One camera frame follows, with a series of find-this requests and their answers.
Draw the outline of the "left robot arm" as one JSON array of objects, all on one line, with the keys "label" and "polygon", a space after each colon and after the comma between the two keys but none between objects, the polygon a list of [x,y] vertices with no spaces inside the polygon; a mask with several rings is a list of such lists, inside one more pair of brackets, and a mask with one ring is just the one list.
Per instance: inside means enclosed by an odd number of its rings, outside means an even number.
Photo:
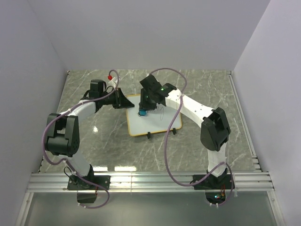
[{"label": "left robot arm", "polygon": [[71,180],[84,189],[95,185],[93,167],[79,152],[79,126],[87,117],[97,113],[102,106],[111,105],[115,109],[133,108],[135,105],[122,93],[121,88],[107,90],[103,80],[91,80],[90,89],[71,109],[47,118],[47,126],[42,135],[44,157],[51,165],[66,162],[71,170]]}]

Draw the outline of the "yellow framed whiteboard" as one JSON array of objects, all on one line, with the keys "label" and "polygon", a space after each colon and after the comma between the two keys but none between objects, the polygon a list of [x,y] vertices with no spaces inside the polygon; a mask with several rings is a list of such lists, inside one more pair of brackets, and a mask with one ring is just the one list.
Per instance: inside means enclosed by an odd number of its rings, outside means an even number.
[{"label": "yellow framed whiteboard", "polygon": [[135,106],[126,109],[127,127],[130,136],[150,135],[167,131],[167,128],[176,114],[176,110],[163,105],[157,105],[155,110],[146,111],[146,114],[140,116],[139,102],[140,95],[127,96]]}]

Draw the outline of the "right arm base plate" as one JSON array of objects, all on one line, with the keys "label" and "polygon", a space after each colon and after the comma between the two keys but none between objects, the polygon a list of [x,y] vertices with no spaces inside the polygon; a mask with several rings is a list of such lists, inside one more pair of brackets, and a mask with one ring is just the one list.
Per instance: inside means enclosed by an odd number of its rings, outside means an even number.
[{"label": "right arm base plate", "polygon": [[203,182],[193,186],[195,190],[221,190],[221,189],[231,189],[235,188],[235,184],[232,184],[232,178],[230,174],[225,176],[215,176],[210,175]]}]

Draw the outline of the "blue whiteboard eraser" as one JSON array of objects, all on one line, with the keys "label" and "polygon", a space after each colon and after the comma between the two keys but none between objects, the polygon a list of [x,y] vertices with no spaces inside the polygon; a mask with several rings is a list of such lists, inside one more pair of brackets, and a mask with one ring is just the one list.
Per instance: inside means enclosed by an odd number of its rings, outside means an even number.
[{"label": "blue whiteboard eraser", "polygon": [[147,111],[146,110],[139,110],[138,115],[139,116],[146,116]]}]

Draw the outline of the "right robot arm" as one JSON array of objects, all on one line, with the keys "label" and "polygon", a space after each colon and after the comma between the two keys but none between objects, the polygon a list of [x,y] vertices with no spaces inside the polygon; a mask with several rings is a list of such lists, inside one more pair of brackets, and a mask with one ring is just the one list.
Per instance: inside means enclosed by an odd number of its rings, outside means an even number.
[{"label": "right robot arm", "polygon": [[176,114],[185,115],[200,127],[200,141],[208,153],[208,168],[207,174],[193,185],[207,182],[212,188],[220,187],[229,171],[226,145],[231,130],[225,111],[195,101],[170,83],[160,84],[152,74],[141,80],[140,84],[140,111],[153,110],[161,104],[175,109]]}]

